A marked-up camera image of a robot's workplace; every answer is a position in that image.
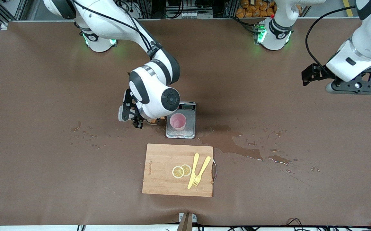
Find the pink cup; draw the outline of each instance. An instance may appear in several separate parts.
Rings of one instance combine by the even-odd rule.
[[[175,130],[182,131],[187,124],[187,118],[181,113],[173,114],[170,117],[170,124]]]

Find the yellow tape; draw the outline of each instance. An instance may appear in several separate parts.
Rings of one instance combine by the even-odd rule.
[[[349,2],[348,2],[348,0],[342,0],[342,2],[344,3],[344,7],[349,7]],[[348,15],[348,17],[352,17],[352,16],[354,16],[354,15],[352,14],[351,9],[347,9],[347,15]]]

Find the table surface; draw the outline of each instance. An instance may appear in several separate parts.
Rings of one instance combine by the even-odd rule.
[[[143,22],[181,65],[172,86],[198,104],[193,140],[118,122],[127,72],[147,62],[137,44],[95,53],[72,22],[11,22],[0,32],[0,225],[161,224],[180,212],[204,225],[371,225],[371,96],[302,86],[313,21],[273,52],[232,20]],[[359,25],[323,20],[311,50],[325,63]],[[213,146],[213,197],[142,194],[148,143]]]

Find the lemon slice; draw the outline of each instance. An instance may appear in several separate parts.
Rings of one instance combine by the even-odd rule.
[[[184,176],[184,169],[181,166],[175,166],[172,169],[172,176],[177,179],[180,179],[181,177]]]
[[[184,169],[184,176],[189,176],[191,174],[191,167],[188,164],[181,165],[181,168]]]

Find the knife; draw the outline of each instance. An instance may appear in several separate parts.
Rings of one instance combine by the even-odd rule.
[[[200,158],[200,154],[196,153],[194,155],[194,162],[192,163],[192,169],[191,169],[191,177],[190,182],[188,183],[187,189],[190,189],[192,186],[192,183],[194,183],[195,180],[195,168],[197,167],[198,159]]]

